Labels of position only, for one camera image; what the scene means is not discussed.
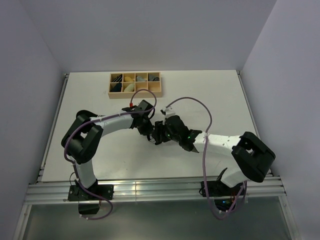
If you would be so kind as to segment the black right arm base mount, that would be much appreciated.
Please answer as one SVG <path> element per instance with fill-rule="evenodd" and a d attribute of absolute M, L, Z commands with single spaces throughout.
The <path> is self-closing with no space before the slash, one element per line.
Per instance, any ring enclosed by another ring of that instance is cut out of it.
<path fill-rule="evenodd" d="M 208 194 L 210 197 L 220 197 L 224 199 L 235 198 L 241 190 L 242 183 L 234 187 L 228 187 L 224 183 L 216 180 L 207 181 Z"/>

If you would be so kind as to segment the wooden compartment box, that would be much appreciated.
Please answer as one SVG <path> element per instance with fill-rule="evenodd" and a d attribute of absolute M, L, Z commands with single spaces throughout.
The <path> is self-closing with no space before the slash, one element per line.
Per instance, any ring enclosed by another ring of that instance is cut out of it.
<path fill-rule="evenodd" d="M 149 74 L 159 76 L 159 81 L 148 81 Z M 112 82 L 112 80 L 119 75 L 122 75 L 122 82 L 119 82 L 119 83 L 122 83 L 121 92 L 110 92 L 113 86 L 118 83 L 118 82 Z M 131 77 L 132 79 L 134 79 L 134 82 L 124 82 L 125 76 Z M 146 79 L 146 81 L 137 82 L 136 76 L 143 76 Z M 124 92 L 124 89 L 129 84 L 135 84 L 134 91 Z M 154 71 L 153 72 L 142 71 L 142 72 L 116 72 L 116 73 L 110 74 L 109 90 L 108 90 L 108 96 L 110 99 L 130 99 L 133 96 L 133 94 L 139 90 L 141 91 L 135 95 L 136 98 L 153 98 L 153 96 L 147 90 L 154 93 L 154 95 L 157 98 L 161 98 L 163 96 L 161 73 L 154 72 Z"/>

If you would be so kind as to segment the white black-striped sock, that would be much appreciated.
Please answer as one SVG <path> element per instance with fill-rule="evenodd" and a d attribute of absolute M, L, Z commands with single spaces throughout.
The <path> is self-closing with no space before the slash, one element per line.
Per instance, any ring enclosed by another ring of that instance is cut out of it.
<path fill-rule="evenodd" d="M 152 137 L 152 135 L 148 135 L 147 140 L 153 144 L 156 142 L 155 139 Z"/>

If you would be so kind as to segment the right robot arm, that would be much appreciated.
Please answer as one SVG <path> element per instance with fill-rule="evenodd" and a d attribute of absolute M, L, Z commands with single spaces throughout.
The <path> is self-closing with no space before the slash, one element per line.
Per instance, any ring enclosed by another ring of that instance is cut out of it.
<path fill-rule="evenodd" d="M 276 155 L 254 133 L 225 136 L 188 129 L 182 121 L 156 121 L 152 138 L 155 145 L 169 141 L 176 142 L 182 149 L 192 153 L 210 152 L 233 158 L 236 167 L 225 168 L 217 178 L 216 189 L 222 195 L 245 181 L 262 183 L 273 164 Z"/>

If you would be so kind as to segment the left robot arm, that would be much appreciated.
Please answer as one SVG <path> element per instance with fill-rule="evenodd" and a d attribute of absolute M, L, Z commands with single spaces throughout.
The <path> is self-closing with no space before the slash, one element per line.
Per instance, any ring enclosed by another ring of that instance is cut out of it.
<path fill-rule="evenodd" d="M 92 159 L 101 138 L 119 130 L 138 129 L 143 136 L 153 130 L 149 115 L 154 107 L 143 109 L 138 106 L 125 107 L 110 116 L 97 115 L 88 110 L 77 113 L 74 122 L 61 140 L 64 158 L 70 162 L 76 175 L 75 184 L 79 194 L 86 200 L 102 197 L 98 180 L 94 174 Z"/>

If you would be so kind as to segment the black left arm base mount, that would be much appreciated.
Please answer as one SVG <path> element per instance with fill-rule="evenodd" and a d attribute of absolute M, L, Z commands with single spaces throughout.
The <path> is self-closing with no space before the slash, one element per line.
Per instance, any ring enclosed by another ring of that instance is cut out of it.
<path fill-rule="evenodd" d="M 98 184 L 89 191 L 99 197 L 102 197 L 107 200 L 113 199 L 114 185 L 112 184 Z M 72 185 L 69 188 L 69 193 L 67 200 L 69 202 L 83 202 L 83 201 L 98 201 L 101 200 L 99 197 L 93 196 L 92 194 L 87 193 L 78 185 Z"/>

